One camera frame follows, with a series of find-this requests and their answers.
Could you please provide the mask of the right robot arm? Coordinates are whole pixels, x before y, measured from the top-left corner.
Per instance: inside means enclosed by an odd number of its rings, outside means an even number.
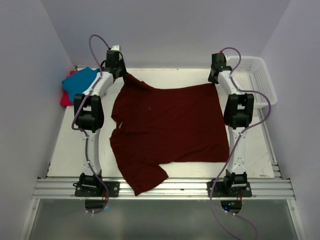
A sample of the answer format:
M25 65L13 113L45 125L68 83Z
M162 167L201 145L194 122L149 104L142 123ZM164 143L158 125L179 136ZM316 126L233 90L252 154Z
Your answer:
M245 168L244 130L250 126L253 119L255 97L251 93L240 90L233 79L233 68L228 63L227 56L220 51L211 55L211 70L208 81L220 85L227 94L223 113L223 121L229 132L230 153L223 177L223 192L227 196L235 196L241 188L247 185Z

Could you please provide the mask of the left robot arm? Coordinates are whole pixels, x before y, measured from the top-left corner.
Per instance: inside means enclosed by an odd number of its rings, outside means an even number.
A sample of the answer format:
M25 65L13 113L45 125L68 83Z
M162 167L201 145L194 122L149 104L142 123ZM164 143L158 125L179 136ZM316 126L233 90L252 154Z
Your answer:
M92 196L103 193L102 169L99 160L99 135L105 116L102 98L108 88L127 74L124 57L118 45L106 52L106 59L99 65L97 75L83 93L74 96L74 119L71 128L82 133L84 165L79 184L85 185Z

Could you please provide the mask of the dark red t-shirt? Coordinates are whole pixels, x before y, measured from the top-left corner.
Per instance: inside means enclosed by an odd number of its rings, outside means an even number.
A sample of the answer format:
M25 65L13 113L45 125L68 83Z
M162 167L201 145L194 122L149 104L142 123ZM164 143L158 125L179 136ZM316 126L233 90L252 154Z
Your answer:
M135 195L168 178L164 164L223 163L229 142L216 86L154 88L128 74L115 99L110 145Z

